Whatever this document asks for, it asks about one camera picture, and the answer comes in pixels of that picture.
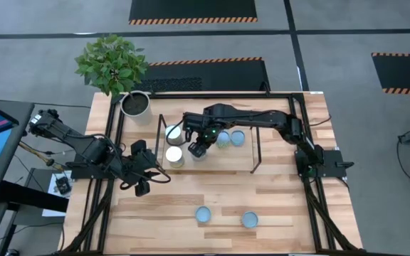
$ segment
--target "white pot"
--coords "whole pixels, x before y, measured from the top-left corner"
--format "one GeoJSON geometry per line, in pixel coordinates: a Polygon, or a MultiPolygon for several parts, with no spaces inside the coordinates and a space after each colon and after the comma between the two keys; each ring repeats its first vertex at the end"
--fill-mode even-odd
{"type": "Polygon", "coordinates": [[[128,93],[121,100],[121,103],[120,103],[121,111],[123,113],[125,113],[125,115],[130,117],[138,125],[147,125],[147,124],[151,123],[151,119],[152,119],[153,115],[151,113],[151,104],[149,103],[148,95],[146,93],[144,93],[143,91],[138,91],[138,90],[132,91],[131,93],[132,93],[132,95],[134,95],[134,94],[144,95],[148,99],[147,108],[142,113],[136,114],[136,115],[126,113],[125,110],[122,107],[122,103],[126,100],[127,97],[130,97],[129,93],[128,93]]]}

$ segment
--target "hazard stripe tape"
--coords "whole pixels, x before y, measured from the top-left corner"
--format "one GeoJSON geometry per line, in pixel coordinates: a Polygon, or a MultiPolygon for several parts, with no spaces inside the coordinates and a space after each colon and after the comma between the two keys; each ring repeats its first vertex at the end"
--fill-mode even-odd
{"type": "Polygon", "coordinates": [[[249,57],[249,58],[219,58],[208,60],[178,60],[150,63],[150,66],[154,65],[183,65],[183,64],[200,64],[200,63],[222,63],[222,62],[234,62],[234,61],[250,61],[250,60],[262,60],[262,57],[249,57]]]}
{"type": "Polygon", "coordinates": [[[410,57],[410,53],[372,53],[371,56],[410,57]]]}
{"type": "Polygon", "coordinates": [[[410,95],[410,88],[383,88],[382,92],[389,94],[410,95]]]}
{"type": "Polygon", "coordinates": [[[256,17],[218,17],[218,18],[147,18],[129,20],[129,25],[165,25],[195,23],[252,23],[256,17]]]}

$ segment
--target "wooden table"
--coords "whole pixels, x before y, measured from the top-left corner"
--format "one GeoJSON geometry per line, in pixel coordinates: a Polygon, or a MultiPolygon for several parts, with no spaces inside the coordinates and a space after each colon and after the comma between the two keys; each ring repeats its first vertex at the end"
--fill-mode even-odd
{"type": "MultiPolygon", "coordinates": [[[[304,92],[304,96],[311,124],[329,117],[322,93],[304,92]]],[[[148,147],[154,148],[158,114],[164,115],[167,124],[176,124],[183,112],[202,113],[203,108],[217,102],[242,110],[290,111],[288,101],[284,99],[152,100],[152,112],[156,115],[152,125],[138,127],[126,118],[122,142],[128,149],[124,155],[129,154],[129,145],[138,139],[146,140],[148,147]]],[[[87,134],[105,131],[109,107],[110,98],[96,93],[87,134]]],[[[117,118],[118,114],[115,115],[112,138],[115,138],[117,118]]],[[[324,149],[336,146],[331,122],[311,128],[316,144],[324,149]]],[[[284,142],[275,130],[261,129],[261,149],[262,164],[254,174],[238,171],[172,174],[172,182],[151,183],[151,193],[141,198],[135,197],[133,188],[121,191],[120,181],[117,181],[104,253],[314,252],[303,184],[295,167],[295,146],[284,142]],[[203,205],[212,210],[212,219],[207,224],[198,224],[194,218],[195,210],[203,205]],[[257,228],[242,226],[241,215],[247,210],[258,214],[257,228]]],[[[351,243],[361,247],[347,188],[336,178],[322,181],[331,218],[351,243]]],[[[81,228],[87,188],[88,180],[74,184],[64,223],[66,244],[81,228]]],[[[327,247],[322,220],[319,216],[317,219],[322,246],[327,247]]],[[[92,249],[97,246],[99,227],[100,220],[95,225],[92,249]]]]}

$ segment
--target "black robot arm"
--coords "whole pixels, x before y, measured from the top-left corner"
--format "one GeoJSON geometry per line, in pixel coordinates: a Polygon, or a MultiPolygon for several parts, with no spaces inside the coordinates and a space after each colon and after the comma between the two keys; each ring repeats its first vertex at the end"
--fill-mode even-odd
{"type": "Polygon", "coordinates": [[[139,140],[131,145],[131,155],[123,156],[122,150],[113,144],[104,134],[82,135],[65,125],[55,110],[40,110],[29,122],[30,133],[59,142],[72,147],[81,156],[81,162],[67,163],[72,170],[74,167],[98,167],[104,173],[112,174],[123,181],[121,189],[135,186],[136,196],[149,193],[148,181],[167,183],[170,177],[162,170],[156,161],[156,156],[147,149],[146,142],[139,140]],[[156,181],[152,177],[157,172],[146,171],[157,169],[164,174],[167,181],[156,181]]]}
{"type": "Polygon", "coordinates": [[[183,130],[190,138],[192,132],[198,134],[196,142],[188,150],[197,157],[216,142],[219,132],[235,126],[273,128],[289,144],[298,145],[305,152],[311,164],[323,164],[323,149],[314,145],[305,136],[300,119],[277,110],[238,110],[225,104],[215,104],[204,109],[203,114],[185,112],[183,130]]]}

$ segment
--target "green leaves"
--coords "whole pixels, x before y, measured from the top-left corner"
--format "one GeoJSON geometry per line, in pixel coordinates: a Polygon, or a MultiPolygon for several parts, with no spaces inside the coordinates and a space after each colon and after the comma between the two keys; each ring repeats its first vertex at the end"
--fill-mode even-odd
{"type": "Polygon", "coordinates": [[[138,55],[143,50],[121,36],[98,38],[86,43],[83,54],[74,58],[78,64],[75,73],[84,76],[85,85],[98,87],[106,95],[131,92],[149,67],[145,56],[138,55]]]}
{"type": "Polygon", "coordinates": [[[130,69],[124,69],[120,70],[120,78],[128,78],[132,74],[132,70],[130,69]]]}

